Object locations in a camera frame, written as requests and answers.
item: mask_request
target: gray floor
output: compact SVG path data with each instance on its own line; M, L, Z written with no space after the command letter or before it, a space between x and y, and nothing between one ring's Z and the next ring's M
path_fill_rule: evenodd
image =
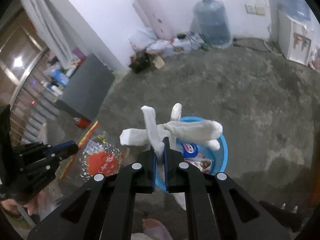
M115 82L98 115L117 146L126 128L144 128L140 108L152 106L157 123L172 106L183 116L223 125L229 158L226 173L256 200L287 208L308 206L318 171L320 75L270 52L231 47L165 59L158 70L129 73ZM141 147L131 147L135 156ZM159 219L173 239L186 239L185 212L157 190L137 195L133 233L142 218Z

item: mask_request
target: gray curtain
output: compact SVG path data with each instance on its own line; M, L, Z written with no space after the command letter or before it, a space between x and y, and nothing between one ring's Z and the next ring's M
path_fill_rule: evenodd
M67 67L75 55L72 53L46 0L21 0L22 6L33 23L39 37L56 54L62 66Z

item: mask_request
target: blue bucket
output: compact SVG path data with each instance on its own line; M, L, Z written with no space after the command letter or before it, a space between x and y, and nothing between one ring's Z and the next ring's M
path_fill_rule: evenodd
M180 119L181 122L199 122L203 120L203 118L196 116L185 116ZM210 171L211 175L217 174L218 172L224 172L228 162L228 147L223 135L220 135L218 142L220 143L220 149L218 151L213 151L202 144L197 144L201 154L214 160L215 165ZM163 181L163 178L158 170L156 170L156 185L162 191L166 191L165 182Z

